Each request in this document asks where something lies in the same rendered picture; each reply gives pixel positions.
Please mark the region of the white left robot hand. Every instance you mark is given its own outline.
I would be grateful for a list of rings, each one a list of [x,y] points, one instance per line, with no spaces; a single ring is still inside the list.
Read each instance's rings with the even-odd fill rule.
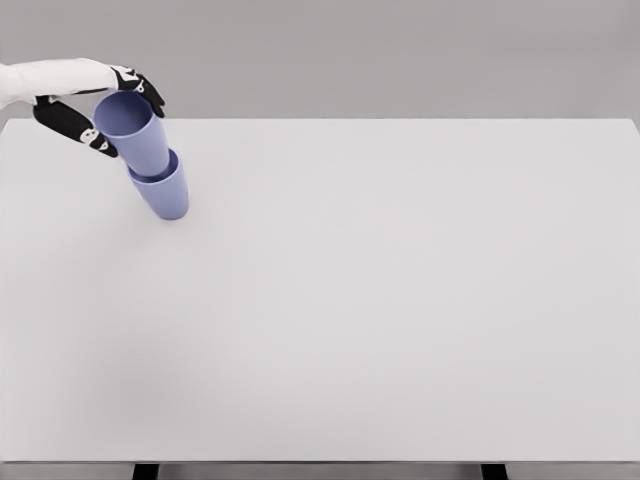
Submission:
[[[165,116],[165,100],[136,69],[89,58],[50,59],[25,63],[0,62],[0,111],[15,103],[32,107],[35,120],[48,129],[111,158],[118,151],[84,114],[63,97],[104,91],[135,91],[157,116]]]

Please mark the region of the blue plastic cup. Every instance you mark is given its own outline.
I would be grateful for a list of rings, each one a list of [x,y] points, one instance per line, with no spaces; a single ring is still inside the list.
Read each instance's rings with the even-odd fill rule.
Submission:
[[[189,193],[186,175],[179,155],[171,148],[169,165],[160,174],[141,176],[131,168],[127,173],[141,198],[161,219],[177,220],[189,209]]]
[[[93,122],[138,175],[159,176],[169,165],[169,147],[160,118],[136,91],[116,91],[102,98]]]

